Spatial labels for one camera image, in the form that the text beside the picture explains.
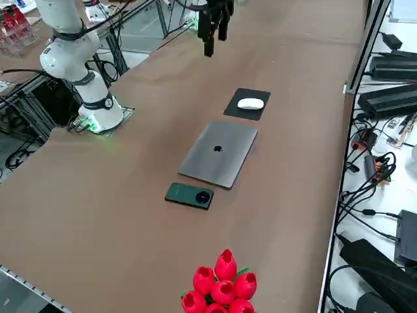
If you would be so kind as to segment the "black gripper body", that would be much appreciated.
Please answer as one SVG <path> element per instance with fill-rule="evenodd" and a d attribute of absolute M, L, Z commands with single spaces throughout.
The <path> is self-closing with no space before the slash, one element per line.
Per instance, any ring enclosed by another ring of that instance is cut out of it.
<path fill-rule="evenodd" d="M 204 10 L 223 10 L 226 9 L 229 15 L 233 15 L 235 10 L 234 0 L 206 0 L 206 4 L 203 5 Z"/>

